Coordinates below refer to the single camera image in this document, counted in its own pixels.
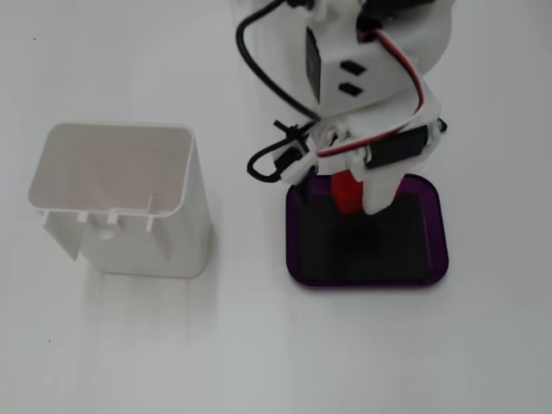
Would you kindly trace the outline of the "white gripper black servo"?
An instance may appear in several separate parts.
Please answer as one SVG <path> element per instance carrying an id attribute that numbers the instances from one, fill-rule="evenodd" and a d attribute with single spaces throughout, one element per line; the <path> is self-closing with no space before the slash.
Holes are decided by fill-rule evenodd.
<path id="1" fill-rule="evenodd" d="M 388 208 L 405 168 L 423 163 L 445 129 L 442 106 L 426 103 L 380 103 L 327 119 L 312 129 L 324 173 L 349 170 L 363 180 L 362 207 L 368 215 Z"/>

